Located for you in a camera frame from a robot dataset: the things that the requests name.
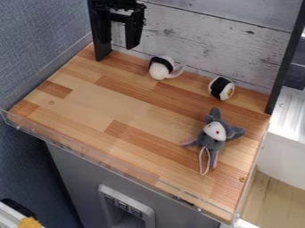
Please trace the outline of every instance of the plush toy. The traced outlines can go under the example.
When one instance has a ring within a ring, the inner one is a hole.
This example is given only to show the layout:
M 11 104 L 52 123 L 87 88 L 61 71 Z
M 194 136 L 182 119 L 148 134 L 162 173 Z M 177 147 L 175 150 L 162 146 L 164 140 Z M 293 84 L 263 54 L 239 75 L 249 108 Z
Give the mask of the plush toy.
M 186 142 L 183 146 L 201 146 L 199 153 L 200 175 L 206 175 L 209 169 L 217 165 L 218 153 L 225 142 L 234 140 L 244 135 L 245 130 L 239 126 L 229 126 L 221 119 L 221 113 L 218 108 L 212 108 L 210 114 L 205 116 L 207 125 L 199 133 L 197 139 Z M 206 170 L 202 171 L 202 154 L 206 151 L 208 155 L 208 165 Z
M 156 80 L 178 77 L 184 70 L 185 65 L 178 68 L 174 60 L 167 55 L 153 57 L 149 63 L 149 74 Z
M 233 95 L 234 90 L 235 85 L 233 82 L 224 77 L 216 77 L 209 84 L 210 93 L 221 101 L 229 99 Z

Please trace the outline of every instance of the white wooden backdrop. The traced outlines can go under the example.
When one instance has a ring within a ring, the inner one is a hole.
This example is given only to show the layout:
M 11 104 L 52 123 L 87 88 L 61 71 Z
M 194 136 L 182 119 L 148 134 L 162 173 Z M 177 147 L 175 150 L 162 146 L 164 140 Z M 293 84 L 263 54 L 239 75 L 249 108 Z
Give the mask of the white wooden backdrop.
M 239 86 L 268 94 L 301 0 L 148 0 L 141 44 L 135 55 L 167 54 L 189 70 L 225 76 Z M 112 42 L 125 46 L 124 28 Z

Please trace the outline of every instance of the white plush toy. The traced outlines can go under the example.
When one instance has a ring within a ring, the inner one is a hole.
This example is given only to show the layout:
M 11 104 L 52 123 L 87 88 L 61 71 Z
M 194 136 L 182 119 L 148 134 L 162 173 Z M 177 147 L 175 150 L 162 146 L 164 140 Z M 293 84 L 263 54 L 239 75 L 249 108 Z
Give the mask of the white plush toy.
M 222 101 L 229 99 L 233 95 L 234 90 L 235 85 L 233 82 L 224 77 L 216 77 L 209 84 L 210 93 Z
M 185 65 L 177 67 L 174 60 L 167 56 L 153 57 L 149 64 L 149 74 L 156 80 L 180 76 L 185 70 Z

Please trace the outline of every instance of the wooden plank surface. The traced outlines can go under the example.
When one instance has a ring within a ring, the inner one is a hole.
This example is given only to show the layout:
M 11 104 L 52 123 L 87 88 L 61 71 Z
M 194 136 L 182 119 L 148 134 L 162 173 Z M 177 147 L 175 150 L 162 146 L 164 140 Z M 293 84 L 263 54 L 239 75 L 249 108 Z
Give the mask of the wooden plank surface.
M 270 29 L 292 32 L 301 0 L 144 0 Z
M 206 76 L 226 76 L 241 86 L 269 93 L 290 33 L 157 4 L 146 5 L 147 24 L 141 44 L 129 52 L 167 54 L 176 61 L 186 61 L 193 71 L 202 70 Z M 125 46 L 124 26 L 114 25 L 112 42 Z
M 257 172 L 241 217 L 263 228 L 299 228 L 304 211 L 305 191 Z
M 207 93 L 209 79 L 185 73 L 158 82 L 147 75 L 147 63 L 115 52 L 96 62 L 90 45 L 15 105 L 9 118 L 19 125 L 30 120 L 24 127 L 81 157 L 230 223 L 243 192 L 240 178 L 248 177 L 268 125 L 268 97 L 237 88 L 220 102 Z M 247 133 L 228 142 L 218 167 L 200 177 L 198 149 L 180 143 L 198 135 L 214 106 Z

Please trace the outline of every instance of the black claw mount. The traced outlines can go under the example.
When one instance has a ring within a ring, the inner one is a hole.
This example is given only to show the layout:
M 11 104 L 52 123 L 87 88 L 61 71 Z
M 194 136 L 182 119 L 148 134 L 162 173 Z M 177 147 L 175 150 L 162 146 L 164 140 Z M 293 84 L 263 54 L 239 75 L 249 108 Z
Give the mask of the black claw mount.
M 126 48 L 132 49 L 140 44 L 145 22 L 144 4 L 136 0 L 87 0 L 91 20 L 92 36 L 95 44 L 95 58 L 101 61 L 111 51 L 111 22 L 125 24 Z M 133 11 L 130 15 L 113 11 Z

